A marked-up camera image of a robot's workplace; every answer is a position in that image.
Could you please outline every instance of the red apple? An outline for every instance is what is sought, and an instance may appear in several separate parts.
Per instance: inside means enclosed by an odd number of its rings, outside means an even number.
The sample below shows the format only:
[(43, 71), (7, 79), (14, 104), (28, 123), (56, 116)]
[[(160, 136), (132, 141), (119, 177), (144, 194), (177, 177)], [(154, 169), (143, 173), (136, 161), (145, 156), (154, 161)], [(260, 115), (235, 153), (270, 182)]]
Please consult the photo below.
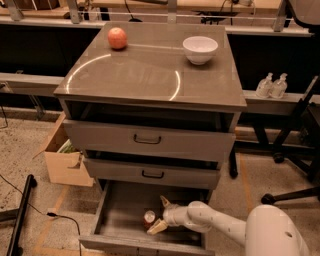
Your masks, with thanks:
[(127, 46), (127, 35), (122, 28), (112, 28), (108, 32), (108, 41), (111, 48), (120, 50)]

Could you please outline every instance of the drawer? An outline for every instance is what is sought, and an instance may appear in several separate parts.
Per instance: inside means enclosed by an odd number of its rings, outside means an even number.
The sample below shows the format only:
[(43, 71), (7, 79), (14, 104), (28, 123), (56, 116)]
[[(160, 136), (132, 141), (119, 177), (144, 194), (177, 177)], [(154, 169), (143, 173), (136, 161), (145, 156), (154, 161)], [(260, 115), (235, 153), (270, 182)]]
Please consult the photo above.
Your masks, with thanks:
[(107, 253), (144, 256), (214, 255), (205, 249), (205, 235), (184, 227), (169, 227), (148, 235), (143, 225), (144, 213), (154, 211), (162, 218), (160, 195), (180, 205), (206, 197), (203, 190), (138, 183), (107, 183), (93, 223), (91, 234), (80, 236), (88, 249)]
[(68, 136), (81, 150), (97, 150), (202, 161), (228, 159), (235, 136), (178, 129), (64, 121)]
[(84, 164), (91, 177), (98, 179), (179, 186), (201, 189), (215, 189), (220, 172), (161, 166), (131, 162), (119, 162), (100, 159), (84, 159)]

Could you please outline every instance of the white bottle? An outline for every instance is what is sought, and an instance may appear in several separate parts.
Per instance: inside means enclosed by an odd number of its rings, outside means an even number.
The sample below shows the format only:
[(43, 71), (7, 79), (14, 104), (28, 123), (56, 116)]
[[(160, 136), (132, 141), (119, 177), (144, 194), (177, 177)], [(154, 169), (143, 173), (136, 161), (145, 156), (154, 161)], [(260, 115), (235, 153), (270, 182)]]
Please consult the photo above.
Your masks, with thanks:
[(258, 84), (256, 95), (260, 98), (268, 98), (269, 91), (272, 88), (272, 73), (269, 73), (265, 79), (262, 79)]
[(276, 99), (280, 99), (283, 97), (284, 92), (287, 89), (287, 82), (286, 82), (286, 73), (283, 73), (280, 76), (280, 79), (277, 79), (276, 81), (274, 81), (272, 88), (270, 90), (270, 96), (272, 98), (276, 98)]

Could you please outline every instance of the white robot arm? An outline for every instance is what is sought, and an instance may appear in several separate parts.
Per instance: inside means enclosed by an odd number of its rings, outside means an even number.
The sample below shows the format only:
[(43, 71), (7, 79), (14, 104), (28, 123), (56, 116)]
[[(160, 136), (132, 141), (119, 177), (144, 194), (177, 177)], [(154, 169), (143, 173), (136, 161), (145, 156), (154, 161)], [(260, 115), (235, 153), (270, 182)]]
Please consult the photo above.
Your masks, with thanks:
[(185, 226), (200, 233), (214, 227), (244, 246), (246, 256), (310, 255), (290, 217), (277, 207), (260, 205), (251, 211), (245, 222), (215, 211), (200, 201), (179, 206), (163, 196), (160, 198), (165, 207), (163, 220), (158, 219), (148, 234), (154, 235), (168, 226)]

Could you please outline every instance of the cabinet top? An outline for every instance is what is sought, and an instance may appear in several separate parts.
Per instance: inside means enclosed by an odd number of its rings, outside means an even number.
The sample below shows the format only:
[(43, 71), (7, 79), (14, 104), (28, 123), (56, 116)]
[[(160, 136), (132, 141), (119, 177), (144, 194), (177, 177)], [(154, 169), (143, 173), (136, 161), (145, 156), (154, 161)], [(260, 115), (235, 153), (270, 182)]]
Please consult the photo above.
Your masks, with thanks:
[[(128, 38), (113, 50), (107, 34), (122, 28)], [(206, 36), (218, 42), (213, 58), (194, 65), (182, 42)], [(55, 90), (61, 99), (172, 106), (175, 108), (246, 108), (240, 80), (223, 26), (108, 22)]]

